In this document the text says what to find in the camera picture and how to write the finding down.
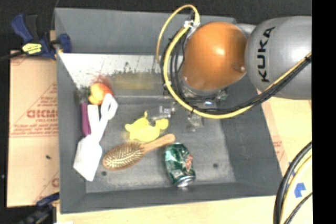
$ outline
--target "hairbrush bristles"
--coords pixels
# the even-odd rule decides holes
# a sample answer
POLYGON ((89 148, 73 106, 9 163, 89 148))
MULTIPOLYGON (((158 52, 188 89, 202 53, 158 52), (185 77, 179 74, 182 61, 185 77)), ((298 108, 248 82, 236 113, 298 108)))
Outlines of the hairbrush bristles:
POLYGON ((142 156, 143 152, 140 144, 137 142, 128 142, 108 151, 102 163, 109 170, 124 169, 137 163, 142 156))

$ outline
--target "white plastic spatula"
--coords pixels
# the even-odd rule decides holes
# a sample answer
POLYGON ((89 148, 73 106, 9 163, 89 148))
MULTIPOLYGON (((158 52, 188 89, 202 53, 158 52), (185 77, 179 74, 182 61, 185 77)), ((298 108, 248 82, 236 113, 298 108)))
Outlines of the white plastic spatula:
POLYGON ((116 100, 109 93, 105 95, 101 104, 100 119, 99 107, 97 105, 88 105, 91 134, 79 141, 73 163, 74 169, 87 181, 93 181, 94 179, 102 155, 102 148, 99 142, 107 122, 114 117, 117 107, 116 100))

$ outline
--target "cardboard sheet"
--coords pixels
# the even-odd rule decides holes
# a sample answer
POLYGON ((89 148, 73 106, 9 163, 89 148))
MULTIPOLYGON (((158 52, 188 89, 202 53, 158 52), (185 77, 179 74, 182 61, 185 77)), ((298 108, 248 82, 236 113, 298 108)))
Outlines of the cardboard sheet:
POLYGON ((56 63, 10 62, 7 207, 29 206, 59 190, 56 63))

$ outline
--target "hairbrush handle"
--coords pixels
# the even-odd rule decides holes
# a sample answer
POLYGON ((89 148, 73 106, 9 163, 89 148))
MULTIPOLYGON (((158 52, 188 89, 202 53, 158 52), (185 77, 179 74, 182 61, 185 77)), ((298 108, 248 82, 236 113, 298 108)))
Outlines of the hairbrush handle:
POLYGON ((155 149, 155 148, 165 146, 165 145, 168 145, 168 144, 171 144, 171 143, 174 143, 174 142, 175 142, 175 135, 174 134, 163 135, 163 136, 159 137, 158 139, 156 139, 152 142, 142 144, 141 148, 142 148, 143 155, 146 154, 147 152, 155 149))

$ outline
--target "kuka logo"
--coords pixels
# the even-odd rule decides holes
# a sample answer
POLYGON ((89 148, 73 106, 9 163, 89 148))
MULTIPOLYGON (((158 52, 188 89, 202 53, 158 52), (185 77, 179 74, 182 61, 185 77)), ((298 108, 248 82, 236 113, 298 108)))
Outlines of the kuka logo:
POLYGON ((259 72, 259 75, 261 76, 261 81, 262 82, 269 82, 269 80, 266 78, 267 77, 267 70, 266 70, 266 57, 265 57, 265 53, 266 53, 266 45, 267 45, 267 42, 269 40, 269 37, 270 37, 270 34, 272 32, 272 30, 275 28, 272 27, 272 28, 268 28, 265 30, 265 32, 263 33, 263 36, 264 37, 267 37, 266 41, 263 42, 263 39, 260 40, 259 42, 259 45, 260 45, 260 48, 258 48, 258 55, 257 55, 257 59, 261 62, 260 64, 258 65, 258 72, 259 72))

